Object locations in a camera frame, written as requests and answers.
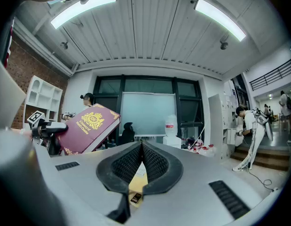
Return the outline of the person's black red jersey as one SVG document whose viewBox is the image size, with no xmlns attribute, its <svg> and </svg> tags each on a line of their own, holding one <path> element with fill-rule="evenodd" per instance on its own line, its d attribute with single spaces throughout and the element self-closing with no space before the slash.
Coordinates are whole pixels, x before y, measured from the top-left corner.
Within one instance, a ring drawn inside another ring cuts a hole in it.
<svg viewBox="0 0 291 226">
<path fill-rule="evenodd" d="M 14 21 L 15 19 L 13 18 L 12 23 L 11 23 L 11 27 L 9 29 L 8 32 L 8 40 L 7 40 L 7 45 L 6 45 L 6 56 L 5 56 L 5 60 L 4 60 L 4 67 L 7 68 L 7 64 L 8 64 L 8 58 L 10 56 L 10 47 L 11 47 L 11 43 L 12 43 L 12 34 L 13 34 L 13 28 L 14 28 Z"/>
</svg>

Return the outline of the black balcony railing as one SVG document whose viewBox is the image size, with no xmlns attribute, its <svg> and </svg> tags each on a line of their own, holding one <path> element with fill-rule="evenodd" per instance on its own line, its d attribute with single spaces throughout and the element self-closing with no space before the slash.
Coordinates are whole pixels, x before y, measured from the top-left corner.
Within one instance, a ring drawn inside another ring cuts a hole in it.
<svg viewBox="0 0 291 226">
<path fill-rule="evenodd" d="M 259 78 L 252 80 L 250 86 L 252 91 L 258 90 L 262 87 L 265 87 L 271 83 L 274 83 L 280 79 L 291 74 L 291 59 L 280 65 L 279 67 L 273 69 L 272 71 L 266 73 Z"/>
</svg>

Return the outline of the white arched shelf unit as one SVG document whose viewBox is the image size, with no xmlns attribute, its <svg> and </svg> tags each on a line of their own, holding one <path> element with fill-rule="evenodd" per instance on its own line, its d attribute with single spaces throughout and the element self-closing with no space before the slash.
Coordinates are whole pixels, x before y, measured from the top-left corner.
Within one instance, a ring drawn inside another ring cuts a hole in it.
<svg viewBox="0 0 291 226">
<path fill-rule="evenodd" d="M 36 110 L 43 112 L 46 120 L 58 121 L 62 93 L 62 89 L 34 75 L 24 101 L 23 128 L 29 128 L 27 118 Z"/>
</svg>

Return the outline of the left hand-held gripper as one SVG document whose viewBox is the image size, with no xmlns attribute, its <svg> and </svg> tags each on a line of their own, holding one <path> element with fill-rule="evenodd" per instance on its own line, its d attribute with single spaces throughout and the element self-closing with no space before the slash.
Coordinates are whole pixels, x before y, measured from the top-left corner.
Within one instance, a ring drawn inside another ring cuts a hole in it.
<svg viewBox="0 0 291 226">
<path fill-rule="evenodd" d="M 56 134 L 68 130 L 68 126 L 62 122 L 47 121 L 45 114 L 35 111 L 27 119 L 30 125 L 33 142 L 44 146 L 49 155 L 60 154 L 61 146 L 57 142 Z"/>
</svg>

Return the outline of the round wooden table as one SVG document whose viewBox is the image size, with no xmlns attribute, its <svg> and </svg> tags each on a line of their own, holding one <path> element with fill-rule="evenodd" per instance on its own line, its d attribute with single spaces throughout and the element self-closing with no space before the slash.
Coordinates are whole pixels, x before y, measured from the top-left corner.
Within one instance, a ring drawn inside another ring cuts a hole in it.
<svg viewBox="0 0 291 226">
<path fill-rule="evenodd" d="M 129 203 L 139 208 L 143 202 L 143 187 L 148 184 L 147 173 L 136 173 L 129 184 Z"/>
</svg>

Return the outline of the burgundy gold crest book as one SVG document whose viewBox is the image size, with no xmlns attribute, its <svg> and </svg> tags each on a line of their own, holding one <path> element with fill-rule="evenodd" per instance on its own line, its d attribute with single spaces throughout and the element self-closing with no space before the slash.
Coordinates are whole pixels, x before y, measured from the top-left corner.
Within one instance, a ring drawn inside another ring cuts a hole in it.
<svg viewBox="0 0 291 226">
<path fill-rule="evenodd" d="M 66 122 L 68 129 L 56 135 L 65 155 L 89 153 L 120 124 L 120 114 L 94 104 Z"/>
</svg>

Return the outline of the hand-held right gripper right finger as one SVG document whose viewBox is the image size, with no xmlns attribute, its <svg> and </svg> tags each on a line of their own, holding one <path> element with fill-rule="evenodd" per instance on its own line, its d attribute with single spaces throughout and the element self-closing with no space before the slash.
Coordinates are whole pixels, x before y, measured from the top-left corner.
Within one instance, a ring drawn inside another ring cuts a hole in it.
<svg viewBox="0 0 291 226">
<path fill-rule="evenodd" d="M 183 174 L 167 193 L 144 196 L 131 216 L 131 226 L 222 226 L 233 222 L 234 218 L 209 186 L 219 180 L 250 209 L 262 201 L 248 183 L 214 158 L 159 143 L 152 145 L 177 157 L 183 165 Z"/>
</svg>

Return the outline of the large clear water bottle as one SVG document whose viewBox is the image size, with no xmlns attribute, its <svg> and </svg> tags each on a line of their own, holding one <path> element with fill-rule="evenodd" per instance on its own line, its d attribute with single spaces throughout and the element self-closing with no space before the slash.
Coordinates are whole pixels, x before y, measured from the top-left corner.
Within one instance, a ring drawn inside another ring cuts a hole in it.
<svg viewBox="0 0 291 226">
<path fill-rule="evenodd" d="M 176 137 L 178 133 L 178 124 L 176 115 L 169 115 L 165 120 L 165 134 L 168 137 Z"/>
</svg>

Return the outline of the long ceiling light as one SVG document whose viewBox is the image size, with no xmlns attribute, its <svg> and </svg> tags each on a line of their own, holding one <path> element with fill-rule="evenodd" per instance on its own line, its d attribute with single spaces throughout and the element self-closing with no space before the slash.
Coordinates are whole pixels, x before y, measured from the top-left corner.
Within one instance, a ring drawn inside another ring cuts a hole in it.
<svg viewBox="0 0 291 226">
<path fill-rule="evenodd" d="M 244 31 L 225 13 L 216 8 L 211 3 L 205 0 L 198 0 L 195 6 L 195 11 L 200 12 L 210 17 L 215 22 L 226 28 L 240 42 L 246 37 Z"/>
<path fill-rule="evenodd" d="M 113 3 L 116 0 L 89 0 L 85 4 L 82 4 L 80 1 L 76 2 L 75 4 L 69 6 L 57 16 L 55 16 L 51 21 L 51 25 L 57 29 L 67 21 L 71 20 L 72 18 L 76 17 L 77 15 L 84 13 L 90 9 L 95 7 L 99 7 L 101 5 Z"/>
</svg>

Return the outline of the white water dispenser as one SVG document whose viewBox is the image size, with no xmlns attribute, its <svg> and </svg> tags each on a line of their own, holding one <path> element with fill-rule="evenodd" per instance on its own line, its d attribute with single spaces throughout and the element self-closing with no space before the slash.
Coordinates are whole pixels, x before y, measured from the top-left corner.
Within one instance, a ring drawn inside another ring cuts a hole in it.
<svg viewBox="0 0 291 226">
<path fill-rule="evenodd" d="M 177 136 L 163 137 L 163 144 L 181 149 L 181 139 Z"/>
</svg>

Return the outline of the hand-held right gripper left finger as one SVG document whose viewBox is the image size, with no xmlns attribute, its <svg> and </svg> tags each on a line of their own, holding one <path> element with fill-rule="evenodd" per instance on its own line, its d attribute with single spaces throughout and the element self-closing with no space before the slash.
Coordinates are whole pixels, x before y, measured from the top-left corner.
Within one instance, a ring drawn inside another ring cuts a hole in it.
<svg viewBox="0 0 291 226">
<path fill-rule="evenodd" d="M 131 216 L 129 183 L 115 172 L 126 172 L 141 147 L 132 142 L 107 150 L 50 157 L 37 147 L 37 159 L 63 224 L 120 224 Z"/>
</svg>

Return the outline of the wooden step platform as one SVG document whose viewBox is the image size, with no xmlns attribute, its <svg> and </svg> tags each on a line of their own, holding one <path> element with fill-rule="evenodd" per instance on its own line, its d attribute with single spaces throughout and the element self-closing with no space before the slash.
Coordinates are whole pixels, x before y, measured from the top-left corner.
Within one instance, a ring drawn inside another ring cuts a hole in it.
<svg viewBox="0 0 291 226">
<path fill-rule="evenodd" d="M 238 146 L 230 158 L 243 161 L 247 154 L 248 147 Z M 258 149 L 253 164 L 264 168 L 288 171 L 290 167 L 290 153 L 288 151 Z"/>
</svg>

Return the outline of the black office chair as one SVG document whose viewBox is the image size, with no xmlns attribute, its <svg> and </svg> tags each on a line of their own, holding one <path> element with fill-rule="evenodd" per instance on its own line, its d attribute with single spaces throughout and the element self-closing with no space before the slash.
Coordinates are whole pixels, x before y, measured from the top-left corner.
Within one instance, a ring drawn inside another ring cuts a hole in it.
<svg viewBox="0 0 291 226">
<path fill-rule="evenodd" d="M 124 124 L 124 131 L 118 139 L 118 145 L 134 142 L 135 132 L 132 124 L 132 122 L 127 122 Z"/>
</svg>

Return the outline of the black window frame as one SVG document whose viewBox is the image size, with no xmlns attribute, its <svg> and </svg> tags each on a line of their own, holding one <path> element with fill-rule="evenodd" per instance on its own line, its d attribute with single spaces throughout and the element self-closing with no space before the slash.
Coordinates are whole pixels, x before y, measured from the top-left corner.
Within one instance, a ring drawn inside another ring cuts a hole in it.
<svg viewBox="0 0 291 226">
<path fill-rule="evenodd" d="M 99 76 L 93 90 L 94 102 L 120 114 L 124 92 L 175 94 L 177 136 L 183 143 L 191 137 L 205 139 L 203 97 L 198 81 L 145 75 Z M 109 141 L 116 145 L 122 135 L 119 129 L 120 125 L 114 129 L 109 138 Z M 163 137 L 136 135 L 135 137 L 153 138 L 160 143 L 163 141 Z"/>
</svg>

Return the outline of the frosted glass whiteboard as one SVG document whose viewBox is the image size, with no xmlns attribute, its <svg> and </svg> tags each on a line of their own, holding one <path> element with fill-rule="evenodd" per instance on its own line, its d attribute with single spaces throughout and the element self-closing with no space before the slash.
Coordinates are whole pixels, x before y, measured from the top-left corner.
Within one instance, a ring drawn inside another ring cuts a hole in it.
<svg viewBox="0 0 291 226">
<path fill-rule="evenodd" d="M 136 136 L 165 136 L 165 121 L 176 115 L 175 94 L 124 92 L 121 102 L 121 124 L 132 123 Z"/>
</svg>

